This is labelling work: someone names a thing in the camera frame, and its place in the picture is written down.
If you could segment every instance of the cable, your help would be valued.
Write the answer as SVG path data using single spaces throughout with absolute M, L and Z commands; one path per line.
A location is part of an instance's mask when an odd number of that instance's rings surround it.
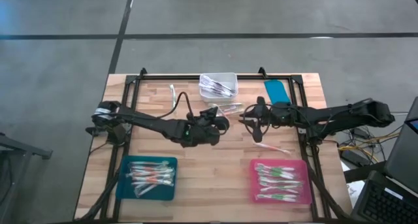
M 379 140 L 379 139 L 386 139 L 386 138 L 390 138 L 390 137 L 392 137 L 392 136 L 398 136 L 399 135 L 399 133 L 395 133 L 395 134 L 393 134 L 393 135 L 386 135 L 386 136 L 379 136 L 379 137 L 375 137 L 375 138 L 372 138 L 372 139 L 370 139 L 370 140 L 366 140 L 366 141 L 364 141 L 363 143 L 361 143 L 361 144 L 359 144 L 359 145 L 356 145 L 356 147 L 360 147 L 360 146 L 362 146 L 362 145 L 364 145 L 364 144 L 367 144 L 367 143 L 369 143 L 369 142 L 373 142 L 373 141 L 376 141 L 376 140 Z
M 293 110 L 296 110 L 304 119 L 305 119 L 305 121 L 306 121 L 306 123 L 308 123 L 308 125 L 309 126 L 311 126 L 311 124 L 310 124 L 310 122 L 309 122 L 309 120 L 306 118 L 306 116 L 297 108 L 297 107 L 294 107 L 294 106 L 286 106 L 286 107 L 278 107 L 278 106 L 274 106 L 274 105 L 271 105 L 271 104 L 258 104 L 258 103 L 256 103 L 256 104 L 251 104 L 251 105 L 249 105 L 249 106 L 247 106 L 247 108 L 244 110 L 244 113 L 242 114 L 242 119 L 245 121 L 246 120 L 246 113 L 247 113 L 247 111 L 248 111 L 248 109 L 250 108 L 250 107 L 254 107 L 254 106 L 269 106 L 270 107 L 270 109 L 268 109 L 268 122 L 267 122 L 267 128 L 264 130 L 264 132 L 262 133 L 262 135 L 265 135 L 266 133 L 267 133 L 267 131 L 268 131 L 268 129 L 269 129 L 269 127 L 270 127 L 270 119 L 271 119 L 271 113 L 272 113 L 272 108 L 276 108 L 276 109 L 293 109 Z M 248 125 L 246 125 L 246 124 L 244 124 L 244 126 L 245 126 L 245 128 L 246 128 L 246 130 L 247 130 L 247 132 L 249 133 L 249 134 L 253 134 L 251 131 L 250 131 L 250 129 L 248 128 Z
M 374 159 L 374 161 L 376 161 L 377 163 L 379 162 L 378 159 L 376 159 L 376 157 L 373 156 L 373 154 L 371 154 L 370 152 L 364 150 L 363 148 L 355 148 L 354 150 L 360 150 L 361 152 L 366 153 L 367 155 L 370 156 L 370 158 L 367 157 L 369 160 Z
M 312 150 L 315 150 L 316 151 L 316 154 L 319 154 L 319 146 L 318 145 L 315 144 L 315 145 L 310 146 L 310 147 L 311 147 L 311 151 Z
M 394 131 L 388 133 L 387 135 L 391 135 L 392 133 L 396 132 L 397 130 L 399 130 L 402 126 L 404 126 L 404 124 L 402 124 L 401 126 L 397 127 Z
M 371 164 L 372 164 L 372 158 L 374 158 L 374 156 L 373 156 L 373 155 L 374 155 L 374 147 L 372 147 L 372 154 L 371 154 L 371 156 L 370 156 L 371 158 L 370 158 L 370 160 L 368 161 L 368 164 L 369 164 L 369 165 L 371 165 Z
M 98 147 L 96 147 L 96 148 L 92 149 L 92 150 L 90 151 L 89 155 L 91 155 L 93 152 L 97 151 L 98 149 L 102 148 L 103 146 L 106 146 L 107 144 L 108 144 L 108 142 L 105 142 L 103 145 L 98 146 Z
M 327 126 L 328 126 L 329 122 L 331 121 L 331 119 L 332 119 L 333 117 L 337 116 L 338 114 L 341 114 L 342 112 L 346 112 L 346 111 L 350 111 L 350 110 L 358 109 L 358 108 L 360 108 L 360 107 L 363 107 L 363 106 L 364 106 L 364 105 L 366 105 L 366 104 L 367 104 L 367 103 L 364 103 L 364 104 L 361 104 L 361 105 L 356 106 L 356 107 L 354 107 L 354 108 L 348 108 L 348 109 L 346 109 L 346 110 L 342 110 L 342 111 L 337 112 L 337 113 L 335 113 L 335 114 L 333 114 L 333 115 L 330 115 L 330 116 L 329 116 L 329 118 L 328 118 L 328 120 L 327 120 L 327 122 L 324 124 L 324 127 L 322 128 L 322 130 L 321 130 L 321 132 L 320 132 L 320 133 L 323 133 L 323 131 L 325 130 L 325 128 L 327 128 Z
M 397 137 L 398 137 L 398 136 L 394 136 L 394 137 L 392 137 L 392 138 L 389 138 L 389 139 L 386 139 L 386 140 L 384 140 L 384 141 L 381 141 L 380 143 L 387 142 L 388 140 L 392 140 L 392 139 L 397 138 Z
M 115 175 L 109 181 L 109 184 L 104 188 L 104 191 L 100 194 L 99 198 L 96 200 L 96 202 L 93 204 L 93 206 L 79 220 L 94 219 L 94 217 L 97 215 L 97 213 L 101 209 L 101 206 L 102 206 L 102 203 L 103 203 L 104 199 L 107 196 L 110 195 L 110 193 L 113 190 L 113 187 L 117 184 L 117 182 L 119 180 L 119 173 L 120 173 L 120 168 L 118 168 L 116 170 Z
M 189 109 L 189 113 L 191 115 L 191 118 L 192 118 L 193 121 L 195 121 L 193 111 L 192 111 L 191 105 L 190 105 L 189 96 L 187 96 L 186 92 L 181 92 L 178 95 L 178 98 L 177 98 L 177 101 L 176 101 L 176 104 L 174 105 L 174 107 L 169 112 L 167 112 L 166 114 L 163 114 L 162 116 L 155 116 L 155 117 L 152 117 L 152 118 L 147 118 L 147 117 L 133 116 L 133 115 L 130 115 L 130 114 L 119 114 L 119 113 L 98 113 L 98 114 L 94 114 L 92 116 L 130 116 L 132 118 L 138 118 L 138 119 L 144 119 L 144 120 L 158 120 L 158 119 L 164 118 L 165 116 L 171 115 L 177 109 L 178 103 L 180 102 L 180 99 L 182 98 L 182 95 L 184 95 L 184 97 L 185 97 L 185 101 L 187 103 L 187 107 Z
M 12 185 L 13 185 L 12 162 L 10 161 L 10 157 L 8 155 L 6 155 L 6 159 L 8 161 L 8 166 L 7 167 L 8 167 L 8 178 L 10 180 L 10 185 L 7 188 L 7 191 L 6 191 L 5 195 L 0 200 L 0 207 L 3 204 L 3 202 L 6 200 L 8 192 L 10 191 L 10 189 L 12 189 Z
M 383 161 L 386 161 L 386 155 L 385 155 L 385 152 L 383 151 L 383 146 L 381 145 L 380 141 L 378 141 L 378 142 L 379 142 L 379 147 L 380 147 L 381 154 L 383 156 Z

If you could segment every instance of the black cable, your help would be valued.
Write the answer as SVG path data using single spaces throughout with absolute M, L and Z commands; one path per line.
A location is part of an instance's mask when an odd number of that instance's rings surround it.
M 372 155 L 369 158 L 368 164 L 371 165 L 373 163 L 373 155 L 374 155 L 374 147 L 372 147 Z
M 381 145 L 381 142 L 379 140 L 378 140 L 378 143 L 379 143 L 381 154 L 383 156 L 383 161 L 386 161 L 386 155 L 385 155 L 385 152 L 383 151 L 383 146 Z
M 381 141 L 380 143 L 387 142 L 388 140 L 392 140 L 392 139 L 395 139 L 395 138 L 397 138 L 397 137 L 398 137 L 398 136 L 394 136 L 394 137 L 392 137 L 392 138 L 389 138 L 389 139 L 383 140 L 383 141 Z
M 362 151 L 362 150 L 360 150 L 358 148 L 354 148 L 354 149 L 360 151 L 367 158 L 369 164 L 370 164 L 370 162 L 374 163 L 373 162 L 373 157 L 369 156 L 366 152 L 364 152 L 364 151 Z
M 311 147 L 311 151 L 312 150 L 315 150 L 316 151 L 316 154 L 319 154 L 319 146 L 317 144 L 315 144 L 313 146 L 310 146 L 310 147 Z
M 99 198 L 96 200 L 94 205 L 89 209 L 89 211 L 84 216 L 80 218 L 80 220 L 94 219 L 94 217 L 97 215 L 97 213 L 101 209 L 104 199 L 110 195 L 111 191 L 113 190 L 113 187 L 117 184 L 119 180 L 119 173 L 120 173 L 120 168 L 117 169 L 117 171 L 115 172 L 115 175 L 110 180 L 109 184 L 105 187 L 104 191 L 100 194 Z
M 222 135 L 225 135 L 225 134 L 227 133 L 227 131 L 228 131 L 228 129 L 229 129 L 229 128 L 227 128 L 227 125 L 226 125 L 226 124 L 224 124 L 224 123 L 223 123 L 223 125 L 225 126 L 226 130 L 224 130 L 224 132 L 222 132 L 222 133 L 217 134 L 217 136 L 218 136 L 218 135 L 219 135 L 219 136 L 222 136 Z
M 10 185 L 7 188 L 7 191 L 6 191 L 5 195 L 0 200 L 0 207 L 3 204 L 3 202 L 6 200 L 6 197 L 8 195 L 8 192 L 10 191 L 10 189 L 12 189 L 12 185 L 13 185 L 12 162 L 10 161 L 10 157 L 8 155 L 6 155 L 6 160 L 8 161 L 7 168 L 8 168 L 8 176 L 9 176 L 9 180 L 10 180 Z
M 399 130 L 402 126 L 404 126 L 404 124 L 402 124 L 401 126 L 397 127 L 394 131 L 392 131 L 392 132 L 390 132 L 390 133 L 388 133 L 388 134 L 386 134 L 386 135 L 383 135 L 383 136 L 389 136 L 389 135 L 391 135 L 392 133 L 394 133 L 394 132 L 396 132 L 397 130 Z
M 264 130 L 264 132 L 262 132 L 262 135 L 265 135 L 266 133 L 267 133 L 267 131 L 268 131 L 268 129 L 269 129 L 269 127 L 270 127 L 270 120 L 271 120 L 271 118 L 270 118 L 270 116 L 271 116 L 271 113 L 272 113 L 272 108 L 277 108 L 277 109 L 293 109 L 293 110 L 296 110 L 304 119 L 305 119 L 305 121 L 306 121 L 306 123 L 309 125 L 309 126 L 311 126 L 311 124 L 310 124 L 310 122 L 309 122 L 309 120 L 306 118 L 306 116 L 297 108 L 297 107 L 294 107 L 294 106 L 286 106 L 286 107 L 278 107 L 278 106 L 274 106 L 274 105 L 271 105 L 271 104 L 258 104 L 258 103 L 256 103 L 256 104 L 251 104 L 251 105 L 249 105 L 249 106 L 247 106 L 247 108 L 244 110 L 244 113 L 242 114 L 243 116 L 242 116 L 242 119 L 245 121 L 246 120 L 246 113 L 247 113 L 247 111 L 248 111 L 248 109 L 250 108 L 250 107 L 254 107 L 254 106 L 269 106 L 270 107 L 270 109 L 268 109 L 268 122 L 267 122 L 267 128 Z M 250 129 L 248 128 L 248 125 L 246 125 L 246 124 L 244 124 L 244 126 L 245 126 L 245 128 L 246 128 L 246 130 L 247 130 L 247 132 L 249 133 L 249 134 L 253 134 L 251 131 L 250 131 Z
M 187 96 L 186 92 L 181 92 L 177 97 L 177 101 L 176 101 L 176 104 L 174 105 L 174 107 L 169 112 L 167 112 L 166 114 L 163 114 L 162 116 L 155 116 L 155 117 L 152 117 L 152 118 L 147 118 L 147 117 L 133 116 L 131 114 L 119 114 L 119 113 L 98 113 L 98 114 L 94 114 L 92 116 L 129 116 L 129 117 L 132 117 L 132 118 L 138 118 L 138 119 L 144 119 L 144 120 L 158 120 L 158 119 L 164 118 L 165 116 L 171 115 L 177 109 L 178 103 L 180 102 L 180 99 L 182 98 L 182 95 L 184 95 L 184 97 L 185 97 L 185 100 L 186 100 L 187 107 L 189 109 L 189 113 L 191 115 L 191 118 L 193 119 L 193 121 L 195 121 L 193 111 L 191 110 L 189 96 Z
M 96 147 L 96 148 L 92 149 L 92 150 L 90 151 L 89 155 L 91 155 L 93 152 L 97 151 L 98 149 L 102 148 L 103 146 L 106 146 L 107 144 L 108 144 L 108 142 L 105 142 L 103 145 L 98 146 L 98 147 Z

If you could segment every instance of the keyboard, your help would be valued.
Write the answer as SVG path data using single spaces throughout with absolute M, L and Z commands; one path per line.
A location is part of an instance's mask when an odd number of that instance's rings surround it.
M 418 223 L 418 209 L 370 184 L 361 215 L 378 223 Z

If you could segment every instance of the pink tray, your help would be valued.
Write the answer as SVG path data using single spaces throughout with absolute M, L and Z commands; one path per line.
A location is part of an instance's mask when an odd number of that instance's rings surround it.
M 258 181 L 258 172 L 254 169 L 257 163 L 262 163 L 270 167 L 293 167 L 297 174 L 297 179 L 303 182 L 302 188 L 299 190 L 299 197 L 296 202 L 286 202 L 274 199 L 256 199 L 262 188 Z M 303 160 L 281 160 L 281 159 L 253 159 L 249 164 L 249 175 L 251 179 L 251 199 L 257 203 L 284 203 L 284 204 L 311 204 L 312 196 L 310 190 L 310 182 L 308 177 L 308 168 Z

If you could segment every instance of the yellow cable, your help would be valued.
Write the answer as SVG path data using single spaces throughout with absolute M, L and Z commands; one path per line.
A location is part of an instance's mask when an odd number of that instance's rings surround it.
M 393 138 L 393 137 L 396 137 L 396 136 L 398 136 L 399 135 L 399 133 L 395 133 L 395 134 L 392 134 L 392 135 L 386 135 L 386 136 L 378 136 L 378 137 L 375 137 L 375 138 L 372 138 L 372 139 L 370 139 L 370 140 L 367 140 L 367 141 L 364 141 L 364 142 L 362 142 L 361 144 L 359 144 L 359 145 L 356 145 L 356 146 L 342 146 L 342 147 L 340 147 L 339 148 L 339 150 L 343 150 L 343 149 L 348 149 L 348 148 L 359 148 L 360 146 L 362 146 L 362 145 L 364 145 L 364 144 L 367 144 L 367 143 L 369 143 L 369 142 L 373 142 L 373 141 L 376 141 L 376 140 L 380 140 L 380 139 L 386 139 L 386 138 Z
M 364 144 L 367 144 L 369 142 L 380 140 L 380 139 L 394 138 L 394 137 L 397 137 L 398 135 L 399 135 L 399 133 L 395 133 L 395 134 L 391 134 L 391 135 L 385 135 L 385 136 L 378 136 L 378 137 L 372 138 L 370 140 L 364 141 L 361 144 L 356 145 L 356 146 L 342 146 L 338 149 L 339 150 L 360 150 L 360 151 L 368 154 L 372 159 L 374 159 L 374 161 L 376 161 L 378 163 L 379 161 L 378 161 L 378 159 L 376 159 L 376 157 L 374 157 L 370 152 L 366 151 L 365 149 L 361 148 L 360 146 L 362 146 Z

